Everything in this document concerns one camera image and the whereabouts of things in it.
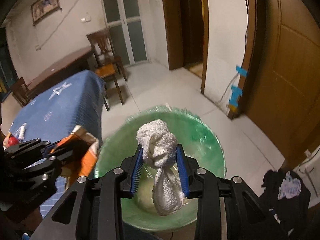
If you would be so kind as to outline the white towel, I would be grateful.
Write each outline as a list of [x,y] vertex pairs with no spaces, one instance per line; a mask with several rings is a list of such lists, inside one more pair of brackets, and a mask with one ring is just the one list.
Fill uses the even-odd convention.
[[184,203],[180,179],[172,171],[176,164],[177,139],[167,123],[156,119],[142,125],[136,134],[143,148],[143,162],[156,170],[152,200],[160,216],[176,213]]

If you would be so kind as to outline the green lined trash bin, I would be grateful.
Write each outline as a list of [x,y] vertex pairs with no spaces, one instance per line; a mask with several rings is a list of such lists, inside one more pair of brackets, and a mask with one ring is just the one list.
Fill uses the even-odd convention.
[[133,115],[101,147],[95,177],[102,177],[143,148],[137,192],[121,201],[123,221],[147,232],[178,230],[196,220],[197,200],[182,192],[176,163],[181,144],[188,157],[218,177],[226,175],[217,136],[194,113],[160,105]]

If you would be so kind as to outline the red apple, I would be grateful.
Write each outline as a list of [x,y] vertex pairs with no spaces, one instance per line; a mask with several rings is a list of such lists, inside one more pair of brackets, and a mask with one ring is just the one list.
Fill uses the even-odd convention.
[[19,144],[19,140],[15,137],[9,137],[7,139],[7,142],[6,142],[6,147],[9,148],[10,146],[13,146],[13,145],[17,145]]

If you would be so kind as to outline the wooden chair at left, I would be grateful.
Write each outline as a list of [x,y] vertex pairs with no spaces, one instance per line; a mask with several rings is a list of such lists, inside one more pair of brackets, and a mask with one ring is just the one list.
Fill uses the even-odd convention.
[[23,77],[20,77],[12,86],[10,86],[10,90],[12,91],[14,98],[22,107],[26,106],[34,98],[34,95],[29,90]]

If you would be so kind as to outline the blue star patterned tablecloth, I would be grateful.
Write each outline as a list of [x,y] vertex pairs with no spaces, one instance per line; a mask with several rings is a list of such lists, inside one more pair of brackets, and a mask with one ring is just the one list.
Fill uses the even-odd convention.
[[104,96],[104,81],[90,70],[81,71],[36,96],[20,110],[9,131],[18,137],[23,129],[24,142],[58,142],[80,125],[102,142]]

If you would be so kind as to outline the blue tape strip lower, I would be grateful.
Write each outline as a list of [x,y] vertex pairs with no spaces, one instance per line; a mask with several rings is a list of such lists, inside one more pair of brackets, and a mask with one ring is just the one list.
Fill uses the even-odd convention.
[[229,105],[233,107],[238,107],[238,99],[242,96],[242,89],[232,85],[231,86],[232,94],[231,97],[229,98]]

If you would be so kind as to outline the blue tape strip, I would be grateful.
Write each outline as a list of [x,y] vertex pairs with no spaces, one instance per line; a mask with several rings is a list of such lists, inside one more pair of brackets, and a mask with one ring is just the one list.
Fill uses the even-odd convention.
[[232,94],[231,97],[229,98],[229,105],[233,107],[238,107],[238,99],[242,96],[242,89],[232,85],[231,86]]
[[247,77],[247,70],[242,68],[241,66],[237,65],[236,66],[236,71],[239,75],[243,76],[243,77]]

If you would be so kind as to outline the blue tape strip upper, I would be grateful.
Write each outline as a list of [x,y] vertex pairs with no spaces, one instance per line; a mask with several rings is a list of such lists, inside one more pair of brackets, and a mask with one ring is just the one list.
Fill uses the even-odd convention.
[[239,75],[243,76],[243,77],[247,77],[247,70],[242,68],[241,66],[237,65],[236,66],[236,71]]

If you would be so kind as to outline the dark wooden dining table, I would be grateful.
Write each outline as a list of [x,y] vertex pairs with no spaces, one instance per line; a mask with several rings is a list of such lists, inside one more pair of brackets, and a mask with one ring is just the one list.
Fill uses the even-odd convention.
[[27,98],[33,99],[66,78],[89,69],[88,59],[91,56],[93,56],[92,48],[85,47],[56,61],[31,81]]

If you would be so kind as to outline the brown wooden door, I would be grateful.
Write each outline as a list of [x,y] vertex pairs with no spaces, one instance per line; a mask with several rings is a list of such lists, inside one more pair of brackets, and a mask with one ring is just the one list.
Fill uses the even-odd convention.
[[246,114],[286,161],[319,144],[319,24],[302,0],[248,0],[242,95]]

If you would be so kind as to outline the wooden chair by door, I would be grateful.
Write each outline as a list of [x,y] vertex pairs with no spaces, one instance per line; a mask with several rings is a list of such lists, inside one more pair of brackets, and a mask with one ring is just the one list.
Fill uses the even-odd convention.
[[97,62],[97,69],[108,64],[115,64],[118,72],[123,76],[124,80],[127,81],[122,59],[116,54],[113,46],[110,29],[101,29],[94,33],[87,34],[86,37],[92,47]]

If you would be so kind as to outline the glass panel door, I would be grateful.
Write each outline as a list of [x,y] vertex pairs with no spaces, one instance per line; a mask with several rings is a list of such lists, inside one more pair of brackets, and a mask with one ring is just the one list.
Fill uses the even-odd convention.
[[103,0],[114,51],[129,66],[148,60],[138,0]]

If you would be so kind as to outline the framed wall picture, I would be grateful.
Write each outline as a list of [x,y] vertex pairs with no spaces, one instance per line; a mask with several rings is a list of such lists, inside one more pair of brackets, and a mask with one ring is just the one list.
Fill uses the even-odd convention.
[[37,0],[31,5],[33,26],[37,25],[50,14],[62,10],[59,0]]

